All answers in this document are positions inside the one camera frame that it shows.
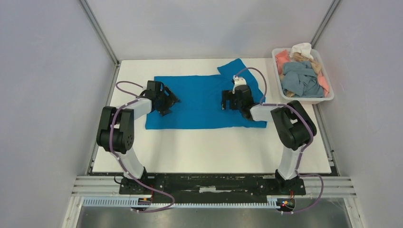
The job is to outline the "bright blue t shirt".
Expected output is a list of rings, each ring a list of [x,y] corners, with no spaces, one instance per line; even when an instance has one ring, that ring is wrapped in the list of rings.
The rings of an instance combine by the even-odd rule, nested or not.
[[[210,76],[155,76],[180,99],[171,113],[161,116],[157,111],[147,115],[147,130],[162,129],[218,129],[228,127],[266,128],[265,121],[250,121],[238,110],[221,107],[222,91],[233,88],[233,76],[239,73],[251,89],[254,102],[259,102],[263,92],[255,76],[237,58],[217,68],[218,74]]]

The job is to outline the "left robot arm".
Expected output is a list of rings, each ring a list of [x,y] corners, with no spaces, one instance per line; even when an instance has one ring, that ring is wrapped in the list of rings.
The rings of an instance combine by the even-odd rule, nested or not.
[[[96,143],[112,154],[123,170],[123,176],[131,182],[138,194],[148,191],[146,168],[140,163],[133,149],[134,122],[152,112],[161,116],[170,114],[171,107],[180,99],[163,82],[149,80],[134,100],[119,107],[105,106],[102,109],[96,135]]]

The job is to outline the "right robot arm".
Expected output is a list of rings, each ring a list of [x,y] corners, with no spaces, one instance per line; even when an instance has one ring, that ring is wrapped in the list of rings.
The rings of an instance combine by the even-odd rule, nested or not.
[[[223,110],[238,110],[241,116],[249,121],[274,123],[283,144],[280,165],[275,171],[275,189],[281,194],[286,194],[298,187],[298,169],[302,154],[317,133],[315,124],[302,104],[297,100],[286,104],[259,104],[254,101],[248,85],[239,85],[233,90],[222,91],[221,107]]]

